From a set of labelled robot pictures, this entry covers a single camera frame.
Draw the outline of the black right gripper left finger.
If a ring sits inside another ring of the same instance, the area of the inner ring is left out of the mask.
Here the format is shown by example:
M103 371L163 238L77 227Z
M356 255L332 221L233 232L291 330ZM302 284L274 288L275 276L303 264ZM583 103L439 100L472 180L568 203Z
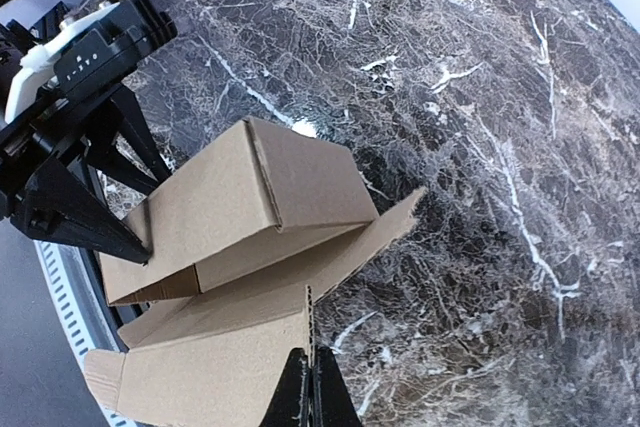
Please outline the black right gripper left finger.
M290 351L260 427L307 427L312 370L302 348Z

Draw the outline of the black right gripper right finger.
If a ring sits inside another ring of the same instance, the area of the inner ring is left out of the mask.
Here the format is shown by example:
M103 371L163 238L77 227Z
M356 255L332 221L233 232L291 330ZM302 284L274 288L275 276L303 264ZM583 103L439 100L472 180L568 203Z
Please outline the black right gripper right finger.
M362 427L333 351L317 347L312 369L312 425Z

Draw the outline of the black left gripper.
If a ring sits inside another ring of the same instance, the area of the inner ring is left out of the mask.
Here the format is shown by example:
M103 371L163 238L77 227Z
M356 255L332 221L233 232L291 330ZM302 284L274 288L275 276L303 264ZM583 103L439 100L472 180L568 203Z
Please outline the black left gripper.
M135 93L118 82L47 114L53 101L45 95L1 130L1 205L11 224L33 240L148 262L139 237L71 169L84 163L144 195L172 175Z

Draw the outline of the brown cardboard box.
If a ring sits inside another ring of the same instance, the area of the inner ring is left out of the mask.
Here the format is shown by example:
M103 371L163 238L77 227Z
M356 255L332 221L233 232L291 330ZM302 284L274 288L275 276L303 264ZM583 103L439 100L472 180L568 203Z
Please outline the brown cardboard box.
M289 353L311 370L318 300L415 225L379 213L351 152L249 117L126 217L148 262L100 257L111 305L147 303L122 352L95 349L98 404L154 426L259 426Z

